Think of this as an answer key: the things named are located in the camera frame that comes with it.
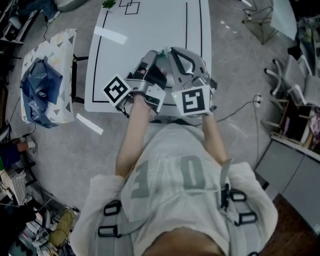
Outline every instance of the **white t-shirt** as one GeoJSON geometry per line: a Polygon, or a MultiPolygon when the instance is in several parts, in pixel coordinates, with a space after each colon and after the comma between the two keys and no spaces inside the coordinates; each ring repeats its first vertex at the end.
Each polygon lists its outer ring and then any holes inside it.
{"type": "MultiPolygon", "coordinates": [[[[104,206],[120,194],[130,222],[147,218],[131,234],[134,255],[141,256],[163,232],[186,227],[207,234],[228,255],[230,236],[220,213],[221,166],[203,147],[203,132],[192,126],[150,125],[145,149],[128,180],[99,175],[90,191],[70,243],[77,256],[88,256],[96,222],[104,206]]],[[[247,163],[230,167],[227,182],[243,191],[257,214],[262,244],[272,235],[277,211],[247,163]]]]}

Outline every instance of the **person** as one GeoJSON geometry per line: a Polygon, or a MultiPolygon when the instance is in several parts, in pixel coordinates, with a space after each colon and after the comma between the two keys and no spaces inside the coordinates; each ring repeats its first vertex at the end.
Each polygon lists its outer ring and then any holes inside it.
{"type": "Polygon", "coordinates": [[[4,170],[20,160],[20,154],[31,150],[32,154],[38,152],[38,144],[35,139],[29,142],[21,142],[19,138],[14,138],[8,143],[0,144],[0,158],[4,170]]]}
{"type": "MultiPolygon", "coordinates": [[[[214,190],[228,155],[213,116],[202,118],[203,131],[180,125],[149,124],[150,107],[134,96],[120,146],[115,175],[98,175],[70,236],[77,256],[94,255],[99,217],[106,204],[120,199],[130,222],[147,218],[131,234],[135,256],[228,256],[231,235],[214,190]]],[[[263,247],[275,230],[278,213],[247,163],[233,164],[227,182],[244,192],[256,209],[263,247]]]]}
{"type": "Polygon", "coordinates": [[[20,0],[18,15],[29,15],[33,11],[42,10],[49,23],[52,23],[60,14],[53,0],[20,0]]]}

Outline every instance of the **shirt sleeve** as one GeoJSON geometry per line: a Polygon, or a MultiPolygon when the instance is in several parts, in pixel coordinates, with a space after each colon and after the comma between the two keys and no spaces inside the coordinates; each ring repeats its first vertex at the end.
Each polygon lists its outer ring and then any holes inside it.
{"type": "Polygon", "coordinates": [[[247,203],[257,215],[263,248],[275,231],[278,222],[277,209],[262,189],[248,163],[232,165],[228,177],[231,188],[245,193],[247,203]]]}
{"type": "Polygon", "coordinates": [[[115,175],[97,175],[90,181],[90,190],[86,198],[73,232],[70,236],[70,245],[77,256],[89,256],[89,243],[92,241],[97,219],[106,204],[116,199],[122,190],[125,179],[115,175]]]}

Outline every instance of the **forearm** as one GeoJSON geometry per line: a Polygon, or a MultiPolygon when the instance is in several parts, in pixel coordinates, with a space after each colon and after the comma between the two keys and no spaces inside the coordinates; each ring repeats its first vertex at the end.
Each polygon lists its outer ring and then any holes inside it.
{"type": "Polygon", "coordinates": [[[129,123],[115,163],[115,175],[126,177],[143,152],[150,109],[133,104],[129,123]]]}
{"type": "Polygon", "coordinates": [[[218,124],[213,116],[202,118],[205,150],[222,165],[227,159],[227,152],[219,133],[218,124]]]}

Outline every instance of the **patterned tablecloth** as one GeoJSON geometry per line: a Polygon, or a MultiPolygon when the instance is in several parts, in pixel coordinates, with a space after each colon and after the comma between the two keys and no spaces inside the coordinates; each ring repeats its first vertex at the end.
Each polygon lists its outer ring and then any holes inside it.
{"type": "MultiPolygon", "coordinates": [[[[62,75],[57,102],[56,104],[48,102],[48,107],[45,111],[45,115],[49,120],[57,125],[66,124],[75,120],[72,108],[71,81],[76,35],[76,29],[66,29],[39,44],[39,46],[32,49],[23,59],[21,78],[36,58],[47,60],[48,64],[62,75]]],[[[22,90],[20,102],[22,120],[30,123],[26,117],[22,90]]]]}

